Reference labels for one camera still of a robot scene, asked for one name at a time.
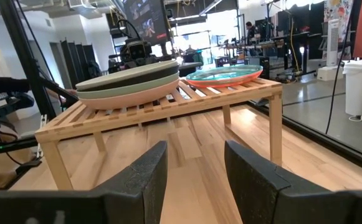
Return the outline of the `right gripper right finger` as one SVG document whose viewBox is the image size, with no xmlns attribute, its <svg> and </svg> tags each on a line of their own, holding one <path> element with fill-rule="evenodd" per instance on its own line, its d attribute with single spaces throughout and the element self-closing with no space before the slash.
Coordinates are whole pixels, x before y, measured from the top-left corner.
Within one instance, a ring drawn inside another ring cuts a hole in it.
<svg viewBox="0 0 362 224">
<path fill-rule="evenodd" d="M 362 223 L 362 190 L 325 189 L 231 140 L 224 160 L 243 223 Z"/>
</svg>

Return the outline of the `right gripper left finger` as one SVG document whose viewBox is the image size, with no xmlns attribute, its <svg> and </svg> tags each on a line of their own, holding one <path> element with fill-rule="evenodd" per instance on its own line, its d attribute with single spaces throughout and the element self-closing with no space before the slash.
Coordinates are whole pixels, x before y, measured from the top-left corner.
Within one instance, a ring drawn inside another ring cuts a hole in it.
<svg viewBox="0 0 362 224">
<path fill-rule="evenodd" d="M 159 141 L 91 190 L 0 190 L 0 223 L 159 223 L 167 176 Z"/>
</svg>

